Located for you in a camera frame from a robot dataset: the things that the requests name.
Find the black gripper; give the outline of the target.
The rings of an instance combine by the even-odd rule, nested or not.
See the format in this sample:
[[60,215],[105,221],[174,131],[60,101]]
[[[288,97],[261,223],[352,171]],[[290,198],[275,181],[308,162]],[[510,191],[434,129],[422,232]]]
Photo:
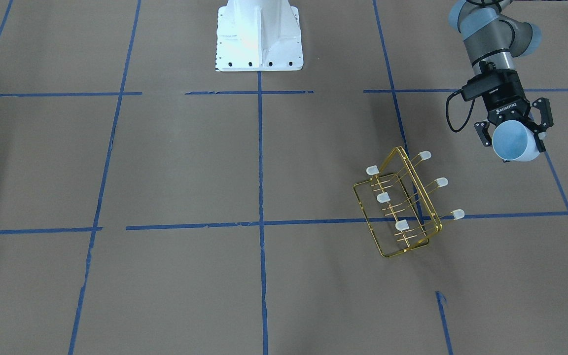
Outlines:
[[[532,122],[528,101],[518,72],[512,69],[495,69],[479,74],[483,81],[481,97],[487,111],[486,121],[475,123],[475,131],[484,147],[492,147],[489,128],[507,120],[518,120],[523,124]],[[532,103],[532,110],[538,112],[539,122],[534,122],[533,131],[539,153],[546,152],[544,139],[546,131],[554,126],[550,101],[538,98]]]

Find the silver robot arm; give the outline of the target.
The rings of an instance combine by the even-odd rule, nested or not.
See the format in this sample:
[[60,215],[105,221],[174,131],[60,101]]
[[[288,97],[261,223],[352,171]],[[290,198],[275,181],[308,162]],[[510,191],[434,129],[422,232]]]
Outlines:
[[546,152],[546,131],[554,126],[550,101],[528,101],[514,58],[535,52],[539,27],[503,14],[509,0],[458,0],[449,25],[460,36],[474,75],[449,95],[467,103],[483,101],[487,116],[475,123],[482,145],[505,162],[528,162]]

